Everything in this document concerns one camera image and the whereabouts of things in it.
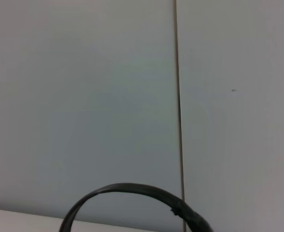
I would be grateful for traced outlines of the black round teapot with handle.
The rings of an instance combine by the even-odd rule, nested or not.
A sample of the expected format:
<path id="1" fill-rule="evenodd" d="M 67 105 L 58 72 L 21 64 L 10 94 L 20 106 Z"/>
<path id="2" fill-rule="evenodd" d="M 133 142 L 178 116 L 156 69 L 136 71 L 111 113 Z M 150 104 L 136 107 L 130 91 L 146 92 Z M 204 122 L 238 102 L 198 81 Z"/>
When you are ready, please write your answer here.
<path id="1" fill-rule="evenodd" d="M 99 194 L 111 192 L 139 194 L 156 199 L 169 206 L 174 215 L 183 219 L 191 232 L 214 232 L 210 224 L 186 204 L 184 200 L 163 189 L 135 183 L 111 184 L 85 195 L 68 211 L 60 225 L 59 232 L 71 232 L 73 221 L 86 201 Z"/>

